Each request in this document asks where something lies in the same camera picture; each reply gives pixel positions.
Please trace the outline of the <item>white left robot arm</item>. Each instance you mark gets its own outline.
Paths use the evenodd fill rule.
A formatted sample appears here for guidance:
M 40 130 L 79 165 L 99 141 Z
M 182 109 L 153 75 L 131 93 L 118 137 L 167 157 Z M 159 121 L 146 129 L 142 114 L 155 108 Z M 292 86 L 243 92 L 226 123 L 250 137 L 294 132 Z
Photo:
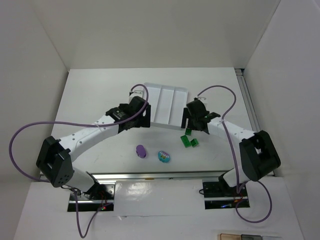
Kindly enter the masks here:
M 89 127 L 56 139 L 47 137 L 41 146 L 36 166 L 55 188 L 67 186 L 85 194 L 89 199 L 102 200 L 110 196 L 106 187 L 89 172 L 73 166 L 84 152 L 107 138 L 131 128 L 151 125 L 151 105 L 140 96 L 108 110 Z

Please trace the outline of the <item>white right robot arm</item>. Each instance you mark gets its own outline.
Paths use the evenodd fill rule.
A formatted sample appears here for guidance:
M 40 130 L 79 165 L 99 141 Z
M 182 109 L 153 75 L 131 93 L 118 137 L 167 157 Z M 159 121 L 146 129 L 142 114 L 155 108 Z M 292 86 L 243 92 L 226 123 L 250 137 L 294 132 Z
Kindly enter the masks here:
M 254 132 L 244 129 L 215 112 L 209 112 L 205 104 L 195 98 L 183 109 L 181 127 L 204 132 L 228 141 L 233 157 L 239 153 L 235 166 L 218 178 L 222 191 L 240 188 L 248 181 L 257 182 L 281 165 L 280 157 L 270 135 L 261 130 Z

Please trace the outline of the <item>purple rounded lego piece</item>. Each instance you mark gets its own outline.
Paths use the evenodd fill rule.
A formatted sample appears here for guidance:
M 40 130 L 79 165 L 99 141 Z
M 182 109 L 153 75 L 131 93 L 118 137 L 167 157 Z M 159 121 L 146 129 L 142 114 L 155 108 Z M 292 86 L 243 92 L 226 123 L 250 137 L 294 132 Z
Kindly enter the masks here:
M 136 146 L 136 154 L 139 158 L 144 159 L 147 156 L 145 147 L 141 144 Z

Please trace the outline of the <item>green square lego brick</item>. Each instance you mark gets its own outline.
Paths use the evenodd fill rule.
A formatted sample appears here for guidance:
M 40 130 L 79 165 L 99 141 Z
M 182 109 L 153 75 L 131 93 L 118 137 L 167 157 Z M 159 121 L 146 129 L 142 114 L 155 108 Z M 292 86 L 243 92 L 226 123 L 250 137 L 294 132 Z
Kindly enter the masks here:
M 190 136 L 192 134 L 192 130 L 190 128 L 185 129 L 185 135 Z

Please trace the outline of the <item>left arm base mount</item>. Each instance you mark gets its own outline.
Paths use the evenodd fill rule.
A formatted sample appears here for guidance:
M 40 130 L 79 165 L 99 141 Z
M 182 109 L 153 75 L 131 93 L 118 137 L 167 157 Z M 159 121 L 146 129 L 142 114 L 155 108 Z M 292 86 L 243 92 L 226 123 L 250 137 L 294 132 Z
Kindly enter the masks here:
M 76 199 L 79 212 L 114 211 L 115 183 L 100 184 L 91 194 L 75 188 L 71 190 L 68 200 L 67 212 L 76 212 Z

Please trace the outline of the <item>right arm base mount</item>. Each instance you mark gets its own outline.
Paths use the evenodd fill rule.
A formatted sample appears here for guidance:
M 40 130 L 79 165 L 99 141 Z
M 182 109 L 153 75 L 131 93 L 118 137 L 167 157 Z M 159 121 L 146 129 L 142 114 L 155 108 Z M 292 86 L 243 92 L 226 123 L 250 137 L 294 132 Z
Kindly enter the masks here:
M 206 210 L 234 209 L 237 204 L 239 208 L 250 207 L 245 186 L 237 193 L 236 187 L 224 187 L 218 181 L 207 181 L 202 183 L 202 189 L 198 193 L 204 197 Z

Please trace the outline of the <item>green sloped lego brick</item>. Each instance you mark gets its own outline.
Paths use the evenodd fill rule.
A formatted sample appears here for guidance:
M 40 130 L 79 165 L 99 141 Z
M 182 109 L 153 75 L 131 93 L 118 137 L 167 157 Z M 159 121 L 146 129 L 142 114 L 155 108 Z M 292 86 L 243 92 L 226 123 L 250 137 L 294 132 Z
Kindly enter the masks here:
M 190 144 L 191 146 L 194 148 L 196 146 L 199 145 L 199 141 L 196 139 L 196 138 L 193 138 L 191 141 L 190 141 Z

